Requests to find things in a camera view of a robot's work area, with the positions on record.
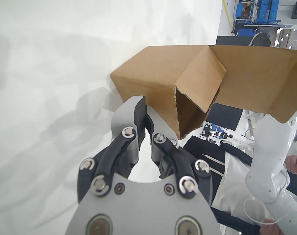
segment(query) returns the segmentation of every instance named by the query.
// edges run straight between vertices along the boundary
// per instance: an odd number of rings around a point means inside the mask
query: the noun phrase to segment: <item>gray metal plate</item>
[[[175,186],[174,175],[154,183],[136,183],[115,174],[113,188],[119,182],[125,184],[121,195],[116,195],[111,189],[107,196],[95,197],[89,191],[76,210],[66,235],[85,234],[87,223],[98,214],[109,216],[113,222],[113,234],[175,234],[177,220],[191,216],[201,225],[202,234],[221,235],[202,194],[197,193],[193,199],[182,198]],[[167,183],[175,187],[172,196],[164,192]]]

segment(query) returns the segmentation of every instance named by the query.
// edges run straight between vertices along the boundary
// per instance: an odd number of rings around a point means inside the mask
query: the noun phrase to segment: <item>box flap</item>
[[[227,72],[217,103],[287,122],[297,110],[297,50],[210,46]]]
[[[175,82],[177,89],[203,112],[210,104],[222,82],[226,69],[209,46],[201,46],[199,54]]]
[[[203,47],[206,46],[149,46],[121,65],[114,74],[143,82],[174,84]]]

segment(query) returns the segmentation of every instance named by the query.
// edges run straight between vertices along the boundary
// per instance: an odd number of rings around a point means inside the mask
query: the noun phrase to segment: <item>bolt head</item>
[[[104,189],[105,185],[106,185],[105,180],[103,180],[103,179],[97,179],[95,181],[95,183],[94,183],[94,188],[95,188],[96,191],[99,191],[100,192],[100,191],[102,191]]]
[[[200,162],[200,163],[198,164],[198,166],[199,166],[199,168],[200,168],[202,171],[205,171],[206,168],[207,168],[207,165],[206,165],[205,162]]]
[[[177,145],[178,145],[175,139],[171,139],[171,142],[172,142],[172,144],[173,144],[174,146],[177,146]]]
[[[193,181],[191,181],[191,180],[185,181],[184,184],[183,184],[183,187],[188,192],[193,192],[194,189],[195,189],[195,185],[194,185]]]
[[[126,135],[127,136],[130,136],[133,132],[132,132],[132,128],[127,128],[126,130],[125,130],[125,132],[126,132]]]
[[[158,142],[161,142],[162,140],[164,140],[164,138],[165,137],[162,134],[160,134],[160,133],[157,134],[157,136],[156,136],[156,139],[157,139]]]
[[[89,160],[84,160],[81,164],[82,169],[88,169],[90,168],[91,165],[92,165],[92,162]]]

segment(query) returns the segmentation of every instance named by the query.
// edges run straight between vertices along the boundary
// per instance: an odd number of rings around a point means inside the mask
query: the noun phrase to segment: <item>screw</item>
[[[105,185],[106,185],[106,182],[103,179],[97,179],[94,182],[94,187],[95,187],[96,191],[102,191],[104,189]]]
[[[210,167],[208,163],[204,160],[196,160],[194,167],[197,171],[201,170],[201,171],[205,171],[206,173],[209,173],[210,171]]]
[[[176,142],[175,139],[170,139],[170,141],[172,142],[172,144],[173,144],[174,146],[177,146],[177,145],[178,145],[178,143]]]
[[[125,132],[126,132],[126,135],[127,136],[130,136],[133,132],[132,132],[132,128],[127,128],[126,130],[125,130]]]
[[[122,130],[122,135],[125,138],[132,138],[134,136],[133,134],[133,127],[132,126],[127,126]]]
[[[174,187],[171,184],[166,184],[164,186],[165,194],[168,196],[172,196],[174,194]]]
[[[117,183],[114,188],[114,192],[117,195],[121,195],[125,191],[125,185],[123,183]]]
[[[158,142],[161,142],[164,138],[165,137],[161,133],[157,134],[157,136],[156,136],[156,139]]]
[[[86,158],[80,163],[80,170],[90,169],[92,170],[95,166],[95,161],[92,158]]]
[[[187,190],[188,192],[193,192],[195,189],[195,185],[193,183],[193,181],[191,180],[187,180],[183,183],[183,187],[185,188],[185,190]]]

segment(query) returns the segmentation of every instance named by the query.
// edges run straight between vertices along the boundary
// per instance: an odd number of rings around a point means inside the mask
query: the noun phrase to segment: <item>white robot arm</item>
[[[264,202],[285,235],[297,235],[297,203],[286,192],[289,176],[283,167],[297,128],[297,111],[282,124],[265,115],[256,124],[255,149],[246,186]]]

